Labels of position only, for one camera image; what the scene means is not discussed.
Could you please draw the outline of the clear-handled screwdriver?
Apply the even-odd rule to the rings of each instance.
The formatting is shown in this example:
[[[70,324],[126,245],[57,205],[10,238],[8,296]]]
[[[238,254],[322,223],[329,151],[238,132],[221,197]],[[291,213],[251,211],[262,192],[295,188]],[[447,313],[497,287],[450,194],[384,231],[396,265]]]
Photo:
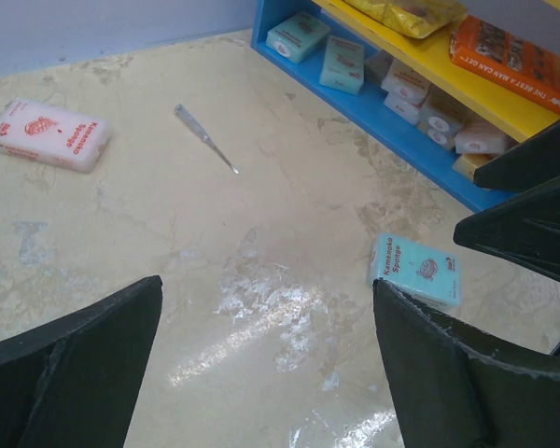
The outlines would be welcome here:
[[[230,162],[230,160],[225,156],[225,154],[217,147],[213,142],[210,135],[203,128],[203,126],[194,118],[190,112],[183,106],[177,105],[175,107],[175,114],[178,118],[210,149],[212,149],[236,174],[239,174],[238,169]]]

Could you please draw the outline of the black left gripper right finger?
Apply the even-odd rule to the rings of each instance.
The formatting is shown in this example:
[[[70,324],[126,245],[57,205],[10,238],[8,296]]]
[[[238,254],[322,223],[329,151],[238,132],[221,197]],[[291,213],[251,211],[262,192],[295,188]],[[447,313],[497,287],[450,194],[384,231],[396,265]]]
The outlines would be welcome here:
[[[405,446],[560,447],[560,343],[510,343],[384,280],[373,311]]]

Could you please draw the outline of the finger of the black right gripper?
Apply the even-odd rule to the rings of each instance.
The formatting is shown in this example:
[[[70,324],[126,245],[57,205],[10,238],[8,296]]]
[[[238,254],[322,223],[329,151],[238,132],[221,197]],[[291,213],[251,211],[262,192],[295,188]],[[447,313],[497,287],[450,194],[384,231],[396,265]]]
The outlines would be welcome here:
[[[475,170],[481,188],[523,192],[560,176],[560,120]]]
[[[560,282],[560,179],[461,220],[453,239]]]

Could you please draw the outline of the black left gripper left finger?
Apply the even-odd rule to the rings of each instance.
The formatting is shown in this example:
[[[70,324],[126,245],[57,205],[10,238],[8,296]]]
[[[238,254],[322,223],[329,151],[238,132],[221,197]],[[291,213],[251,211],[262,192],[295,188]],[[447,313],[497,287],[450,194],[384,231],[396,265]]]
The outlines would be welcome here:
[[[145,277],[0,342],[0,447],[124,445],[160,322]]]

